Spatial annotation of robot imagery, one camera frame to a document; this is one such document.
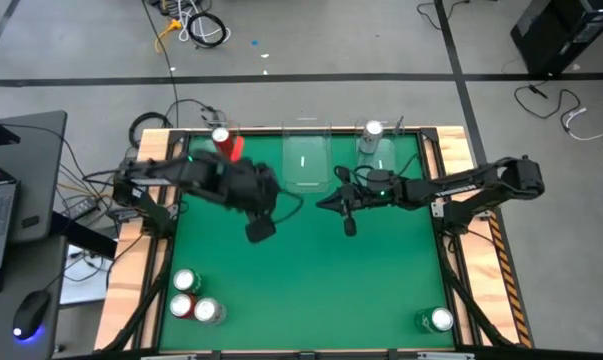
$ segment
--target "gray floor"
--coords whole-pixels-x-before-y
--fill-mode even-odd
[[[418,3],[216,0],[213,13],[232,30],[224,46],[195,50],[175,34],[167,46],[177,76],[263,70],[449,74],[441,33],[416,13]],[[452,0],[445,3],[449,7]],[[508,34],[527,3],[473,1],[456,7],[450,24],[465,73],[500,73],[518,57]],[[7,5],[0,0],[0,19]],[[163,28],[164,21],[154,18]],[[138,1],[21,0],[0,40],[0,79],[166,76],[164,59],[152,47],[152,30]],[[266,53],[267,59],[260,56]],[[603,72],[603,35],[575,64],[570,71]],[[524,70],[514,61],[505,72]],[[503,207],[533,336],[541,348],[603,351],[603,140],[575,141],[556,116],[543,121],[527,114],[512,96],[522,84],[467,86],[488,159],[529,154],[546,181],[541,198]],[[549,111],[564,87],[588,107],[575,120],[575,132],[603,131],[603,81],[546,84],[549,102],[522,98],[535,110]],[[400,115],[414,125],[466,121],[454,82],[199,84],[178,90],[181,98],[218,106],[242,125],[277,125],[299,116],[337,125]],[[136,116],[163,112],[172,101],[167,85],[0,88],[0,116],[66,110],[67,139],[84,170],[95,171],[117,165]],[[196,108],[181,109],[181,126],[200,125]],[[67,152],[63,162],[71,166]],[[68,354],[91,349],[99,312],[99,304],[61,312],[58,338],[69,345]]]

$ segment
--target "power strip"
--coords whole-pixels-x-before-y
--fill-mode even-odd
[[[80,218],[88,215],[89,213],[97,210],[97,201],[95,198],[86,198],[85,200],[81,200],[78,203],[70,206],[68,209],[63,210],[61,215],[71,219],[71,220],[79,220]]]

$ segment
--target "blue light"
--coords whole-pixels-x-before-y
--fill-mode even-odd
[[[24,340],[21,340],[21,339],[15,339],[15,340],[18,344],[31,344],[31,343],[36,342],[39,338],[41,338],[41,336],[43,336],[43,332],[44,332],[44,328],[43,328],[43,325],[41,325],[41,326],[39,326],[37,331],[34,332],[34,335],[30,336],[29,338],[24,339]]]

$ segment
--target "wooden table frame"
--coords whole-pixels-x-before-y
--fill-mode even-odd
[[[333,134],[353,133],[354,127],[332,127]],[[156,129],[145,130],[137,159],[139,161],[163,160],[181,152],[179,139],[184,132],[205,132],[206,129]],[[405,131],[418,134],[422,156],[427,160],[425,175],[436,178],[439,174],[452,174],[474,167],[470,150],[462,127],[406,127]],[[243,134],[280,134],[281,128],[247,128]],[[169,205],[176,200],[174,188],[151,188],[150,194],[158,203]],[[462,199],[471,194],[455,195]],[[521,301],[516,273],[510,254],[503,221],[498,211],[487,220],[475,219],[470,229],[491,238],[493,244],[473,234],[460,237],[461,246],[448,259],[460,281],[468,289],[477,304],[497,329],[509,340],[532,347],[532,337],[527,326],[527,316]],[[139,237],[140,223],[122,226],[117,255],[125,251]],[[437,246],[448,245],[451,239],[443,238]],[[148,289],[163,261],[166,241],[150,241],[143,237],[133,249],[122,256],[112,269],[95,349],[107,345],[123,327],[136,308],[141,295]],[[445,284],[448,306],[457,318],[453,328],[455,345],[489,345],[474,320],[468,315],[463,302],[448,284]],[[158,344],[157,329],[161,324],[165,291],[148,309],[143,324],[139,327],[127,348],[149,348]]]

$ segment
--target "computer tower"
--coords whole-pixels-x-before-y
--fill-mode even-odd
[[[603,32],[603,0],[532,0],[510,35],[528,72],[557,75]]]

